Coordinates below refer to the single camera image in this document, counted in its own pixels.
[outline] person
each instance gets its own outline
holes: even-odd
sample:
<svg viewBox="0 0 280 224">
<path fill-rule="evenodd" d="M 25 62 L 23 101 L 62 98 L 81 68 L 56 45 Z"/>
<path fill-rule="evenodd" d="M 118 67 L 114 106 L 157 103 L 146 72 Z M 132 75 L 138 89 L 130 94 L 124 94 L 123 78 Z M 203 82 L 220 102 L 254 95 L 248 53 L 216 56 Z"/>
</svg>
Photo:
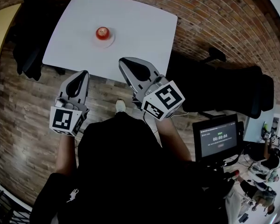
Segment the person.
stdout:
<svg viewBox="0 0 280 224">
<path fill-rule="evenodd" d="M 161 147 L 149 126 L 125 109 L 119 100 L 114 118 L 87 126 L 78 168 L 74 137 L 61 135 L 55 173 L 35 201 L 31 224 L 177 221 L 209 213 L 208 198 L 189 174 L 195 162 L 171 118 L 155 121 Z"/>
<path fill-rule="evenodd" d="M 270 215 L 275 211 L 274 206 L 274 196 L 268 194 L 266 191 L 267 186 L 264 183 L 258 183 L 260 187 L 262 187 L 263 190 L 258 189 L 257 187 L 250 185 L 246 180 L 244 180 L 241 176 L 238 176 L 238 181 L 240 182 L 240 186 L 242 190 L 250 197 L 252 200 L 254 200 L 255 206 L 252 208 L 252 211 L 256 211 L 256 208 L 258 205 L 262 205 L 263 207 L 267 208 L 267 213 Z"/>
<path fill-rule="evenodd" d="M 280 150 L 272 149 L 272 142 L 265 140 L 264 144 L 252 143 L 244 151 L 249 154 L 249 157 L 254 161 L 260 161 L 261 165 L 269 170 L 280 168 Z"/>
</svg>

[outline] white shoe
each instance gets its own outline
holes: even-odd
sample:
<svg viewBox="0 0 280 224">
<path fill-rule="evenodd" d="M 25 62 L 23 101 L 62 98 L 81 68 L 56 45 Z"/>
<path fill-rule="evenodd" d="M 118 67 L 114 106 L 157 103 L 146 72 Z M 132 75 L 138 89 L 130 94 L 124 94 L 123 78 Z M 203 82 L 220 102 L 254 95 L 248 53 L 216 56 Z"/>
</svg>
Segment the white shoe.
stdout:
<svg viewBox="0 0 280 224">
<path fill-rule="evenodd" d="M 118 112 L 125 112 L 126 111 L 126 104 L 122 99 L 119 99 L 115 105 L 116 113 Z"/>
</svg>

